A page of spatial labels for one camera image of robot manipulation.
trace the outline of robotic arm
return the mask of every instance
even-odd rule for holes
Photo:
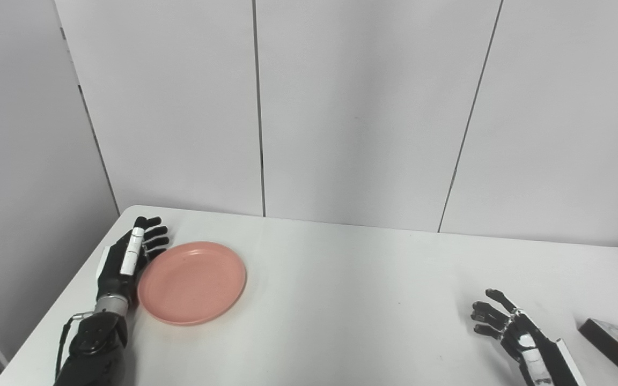
[[[510,314],[477,301],[473,303],[471,318],[484,324],[477,324],[474,331],[500,341],[507,354],[518,362],[528,386],[586,386],[563,340],[547,339],[501,291],[488,289],[485,294]]]
[[[75,314],[64,325],[54,386],[109,386],[122,382],[126,371],[123,350],[128,344],[126,314],[137,298],[135,273],[165,251],[163,247],[169,243],[167,227],[157,227],[159,224],[159,217],[138,217],[133,229],[111,246],[98,279],[94,311]],[[59,369],[73,320],[81,320],[78,333]]]

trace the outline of gray wall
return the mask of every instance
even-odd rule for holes
[[[0,0],[0,349],[6,357],[115,218],[53,3]]]

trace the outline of white label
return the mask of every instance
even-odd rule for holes
[[[137,258],[139,257],[139,250],[142,247],[143,239],[144,229],[133,228],[128,246],[126,247],[126,254],[123,256],[121,274],[130,274],[132,276],[132,274],[135,273],[135,264],[137,264]]]
[[[552,382],[552,377],[550,376],[550,373],[547,371],[545,362],[542,361],[540,351],[537,348],[522,351],[521,355],[526,362],[528,374],[534,384],[554,384]]]

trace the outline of cable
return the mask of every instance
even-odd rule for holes
[[[58,374],[61,372],[61,356],[63,355],[63,347],[66,345],[66,337],[68,337],[68,332],[71,330],[71,324],[75,318],[75,315],[69,318],[68,322],[63,325],[61,330],[61,339],[59,339],[58,353],[56,354],[56,376],[54,376],[54,379],[58,378]]]

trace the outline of red object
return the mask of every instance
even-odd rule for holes
[[[192,325],[225,313],[245,288],[245,264],[215,242],[191,242],[163,252],[145,269],[137,297],[158,320]]]

